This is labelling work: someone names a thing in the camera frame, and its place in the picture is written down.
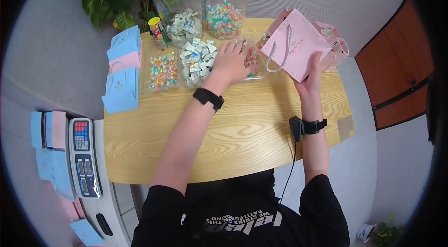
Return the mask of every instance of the hand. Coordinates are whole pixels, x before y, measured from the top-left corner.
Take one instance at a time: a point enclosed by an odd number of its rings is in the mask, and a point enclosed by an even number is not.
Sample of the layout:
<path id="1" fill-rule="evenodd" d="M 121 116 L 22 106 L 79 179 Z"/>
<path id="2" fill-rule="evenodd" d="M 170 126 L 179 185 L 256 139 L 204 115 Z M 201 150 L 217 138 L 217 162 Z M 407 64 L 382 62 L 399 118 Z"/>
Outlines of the hand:
<path id="1" fill-rule="evenodd" d="M 321 82 L 321 74 L 322 68 L 320 67 L 320 56 L 322 52 L 316 52 L 313 55 L 311 71 L 305 81 L 298 83 L 293 79 L 294 86 L 299 93 L 300 98 L 312 98 L 320 96 L 320 82 Z"/>
<path id="2" fill-rule="evenodd" d="M 241 51 L 242 47 L 243 42 L 237 43 L 235 40 L 229 46 L 222 45 L 210 76 L 218 74 L 223 81 L 230 85 L 231 83 L 240 82 L 250 73 L 256 71 L 258 69 L 256 65 L 244 67 L 244 59 L 246 59 L 249 53 L 249 46 L 246 46 Z"/>

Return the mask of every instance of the pink gift bag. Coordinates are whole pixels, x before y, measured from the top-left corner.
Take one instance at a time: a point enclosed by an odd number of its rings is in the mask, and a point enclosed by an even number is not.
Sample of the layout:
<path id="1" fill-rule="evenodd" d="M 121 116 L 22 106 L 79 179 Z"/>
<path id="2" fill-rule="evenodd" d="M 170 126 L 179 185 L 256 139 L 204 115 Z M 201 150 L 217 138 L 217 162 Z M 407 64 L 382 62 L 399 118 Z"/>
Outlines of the pink gift bag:
<path id="1" fill-rule="evenodd" d="M 335 26 L 320 21 L 314 21 L 313 26 L 332 47 L 332 50 L 320 62 L 322 68 L 324 71 L 336 69 L 350 54 L 347 43 L 342 38 L 341 34 L 339 34 Z"/>
<path id="2" fill-rule="evenodd" d="M 266 34 L 271 37 L 261 47 L 261 52 L 269 58 L 266 63 L 268 72 L 275 73 L 284 69 L 296 81 L 302 82 L 311 70 L 311 57 L 322 51 L 320 61 L 331 51 L 331 46 L 320 32 L 298 10 L 284 9 L 271 24 Z M 268 68 L 273 60 L 280 67 Z"/>

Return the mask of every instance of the person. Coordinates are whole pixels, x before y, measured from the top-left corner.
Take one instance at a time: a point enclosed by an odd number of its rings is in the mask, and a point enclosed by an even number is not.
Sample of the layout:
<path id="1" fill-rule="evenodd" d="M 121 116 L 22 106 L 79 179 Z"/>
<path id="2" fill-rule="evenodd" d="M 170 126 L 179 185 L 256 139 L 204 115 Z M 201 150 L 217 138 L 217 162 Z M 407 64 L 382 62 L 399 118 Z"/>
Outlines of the person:
<path id="1" fill-rule="evenodd" d="M 254 72 L 256 66 L 244 67 L 248 51 L 248 46 L 242 50 L 242 42 L 222 46 L 202 88 L 221 96 L 231 83 Z M 308 78 L 294 82 L 304 121 L 323 120 L 319 93 L 321 54 L 314 55 Z M 202 104 L 193 98 L 181 115 L 160 156 L 132 247 L 350 245 L 347 222 L 327 176 L 328 144 L 323 129 L 303 136 L 305 188 L 300 197 L 300 215 L 278 204 L 273 169 L 187 185 L 215 112 L 214 104 Z"/>

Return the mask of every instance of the wrist strap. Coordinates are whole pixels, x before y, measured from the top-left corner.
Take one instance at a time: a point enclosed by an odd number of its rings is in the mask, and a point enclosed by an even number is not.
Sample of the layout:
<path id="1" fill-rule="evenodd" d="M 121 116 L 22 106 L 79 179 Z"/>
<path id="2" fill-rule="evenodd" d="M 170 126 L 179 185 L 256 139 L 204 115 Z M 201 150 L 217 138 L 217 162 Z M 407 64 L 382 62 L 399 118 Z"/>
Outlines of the wrist strap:
<path id="1" fill-rule="evenodd" d="M 193 97 L 196 98 L 203 105 L 205 105 L 207 102 L 213 104 L 213 109 L 215 110 L 215 112 L 221 109 L 224 103 L 224 98 L 222 96 L 217 96 L 216 94 L 212 93 L 210 90 L 205 88 L 198 88 L 193 93 Z"/>
<path id="2" fill-rule="evenodd" d="M 323 119 L 322 121 L 303 121 L 303 133 L 304 134 L 316 134 L 319 133 L 319 130 L 326 127 L 328 125 L 327 119 Z"/>

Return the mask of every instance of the wooden table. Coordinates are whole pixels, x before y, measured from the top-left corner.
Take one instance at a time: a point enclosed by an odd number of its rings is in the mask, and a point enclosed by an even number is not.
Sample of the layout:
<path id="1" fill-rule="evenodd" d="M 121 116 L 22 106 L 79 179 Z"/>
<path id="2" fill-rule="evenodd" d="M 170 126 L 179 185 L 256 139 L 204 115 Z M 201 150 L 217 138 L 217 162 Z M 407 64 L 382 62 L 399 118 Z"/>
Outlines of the wooden table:
<path id="1" fill-rule="evenodd" d="M 259 39 L 273 19 L 246 18 L 242 36 Z M 143 40 L 142 69 L 150 56 L 161 54 L 149 33 Z M 211 39 L 204 34 L 203 39 Z M 168 136 L 192 99 L 192 89 L 142 93 L 147 76 L 140 73 L 138 109 L 104 111 L 104 151 L 110 182 L 150 184 Z M 233 84 L 225 104 L 213 117 L 194 161 L 190 183 L 242 176 L 293 161 L 288 120 L 301 116 L 300 99 L 283 71 L 265 79 Z M 322 109 L 329 146 L 354 134 L 347 95 L 337 71 L 322 74 Z M 297 158 L 302 158 L 301 145 Z"/>

